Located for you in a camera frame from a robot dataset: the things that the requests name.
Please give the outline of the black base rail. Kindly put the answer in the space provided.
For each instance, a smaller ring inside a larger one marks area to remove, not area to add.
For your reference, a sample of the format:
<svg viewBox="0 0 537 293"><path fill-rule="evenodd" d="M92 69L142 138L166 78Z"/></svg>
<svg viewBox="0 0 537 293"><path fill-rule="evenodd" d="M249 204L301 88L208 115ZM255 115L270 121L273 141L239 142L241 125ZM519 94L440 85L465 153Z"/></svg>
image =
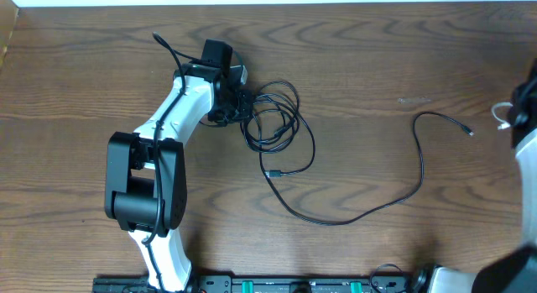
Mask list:
<svg viewBox="0 0 537 293"><path fill-rule="evenodd" d="M374 276L369 278L240 278L229 275L202 275L183 291L187 293L369 293L411 292L404 276ZM95 278L93 293L160 292L151 286L148 277Z"/></svg>

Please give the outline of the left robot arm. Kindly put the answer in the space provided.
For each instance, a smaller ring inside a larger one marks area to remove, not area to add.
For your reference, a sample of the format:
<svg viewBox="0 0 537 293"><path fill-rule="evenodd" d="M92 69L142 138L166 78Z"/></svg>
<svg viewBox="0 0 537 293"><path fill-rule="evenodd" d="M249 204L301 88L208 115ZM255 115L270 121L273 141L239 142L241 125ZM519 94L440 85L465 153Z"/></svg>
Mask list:
<svg viewBox="0 0 537 293"><path fill-rule="evenodd" d="M234 56L229 44L207 39L200 57L178 63L171 91L151 118L108 141L104 210L138 245L148 286L158 292L197 288L179 231L185 146L202 119L220 128L252 112L253 96L243 90L248 72L232 64Z"/></svg>

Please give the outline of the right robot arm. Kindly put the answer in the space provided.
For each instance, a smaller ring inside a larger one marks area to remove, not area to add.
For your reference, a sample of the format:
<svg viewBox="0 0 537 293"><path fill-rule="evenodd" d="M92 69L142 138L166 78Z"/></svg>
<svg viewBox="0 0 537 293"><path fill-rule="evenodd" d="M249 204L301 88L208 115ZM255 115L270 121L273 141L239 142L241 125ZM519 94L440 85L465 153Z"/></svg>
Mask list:
<svg viewBox="0 0 537 293"><path fill-rule="evenodd" d="M511 131L511 147L519 166L522 188L520 245L510 254L465 273L434 265L409 282L409 292L536 292L536 64L508 102L491 107L498 129Z"/></svg>

